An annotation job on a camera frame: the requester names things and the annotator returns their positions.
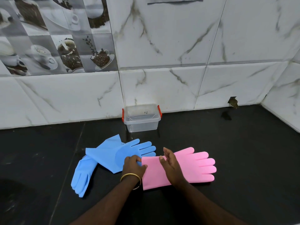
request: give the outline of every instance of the glove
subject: glove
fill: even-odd
[[[215,179],[212,173],[217,171],[215,160],[208,158],[207,152],[193,153],[192,147],[175,152],[174,155],[181,167],[183,176],[189,183],[210,182]],[[153,189],[171,185],[159,157],[143,157],[142,165],[147,164],[147,170],[142,178],[143,189]]]
[[[124,160],[127,156],[137,155],[140,158],[143,156],[155,156],[155,146],[151,146],[150,141],[138,144],[139,139],[130,141],[121,146],[107,148],[86,148],[85,153],[96,160],[99,164],[110,170],[112,173],[122,171]]]
[[[106,139],[95,149],[106,148],[107,150],[110,150],[111,148],[121,146],[122,144],[124,143],[121,142],[120,136],[116,135]],[[97,161],[95,161],[88,155],[85,155],[78,162],[71,182],[71,187],[73,190],[75,190],[75,193],[79,194],[79,197],[84,196],[84,193],[88,188],[88,183],[91,179],[91,175],[96,166]]]

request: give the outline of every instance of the black countertop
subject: black countertop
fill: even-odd
[[[96,204],[121,174],[98,165],[79,198],[70,183],[85,148],[122,142],[193,147],[216,161],[211,183],[195,184],[249,224],[300,223],[300,134],[259,105],[163,114],[158,129],[129,133],[121,119],[0,131],[0,224],[68,224]],[[185,224],[194,215],[172,186],[133,191],[117,224]]]

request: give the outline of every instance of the brown plug in wall hole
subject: brown plug in wall hole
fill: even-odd
[[[232,96],[230,97],[230,99],[228,100],[228,103],[233,106],[235,109],[238,108],[238,101],[235,99],[236,96]]]

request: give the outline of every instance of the hand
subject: hand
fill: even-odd
[[[142,179],[146,171],[147,165],[139,166],[137,164],[137,161],[138,162],[142,161],[141,158],[138,157],[137,155],[133,155],[131,157],[127,156],[124,160],[122,175],[133,173],[138,175]],[[124,179],[125,178],[133,179],[134,181],[136,181],[136,183],[139,182],[139,179],[134,175],[127,175],[126,177],[124,177]]]
[[[166,172],[167,178],[169,182],[176,188],[181,189],[188,182],[184,178],[180,165],[174,155],[174,153],[167,148],[163,148],[163,152],[167,160],[165,160],[162,156],[159,157],[159,161],[163,166],[163,169]]]

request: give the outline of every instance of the forearm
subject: forearm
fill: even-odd
[[[137,182],[137,177],[133,175],[125,177],[122,182],[111,190],[101,201],[73,223],[70,223],[70,225],[114,225],[123,205]]]
[[[213,203],[191,184],[186,182],[177,188],[187,199],[189,204],[205,225],[236,224],[246,225],[218,205]]]

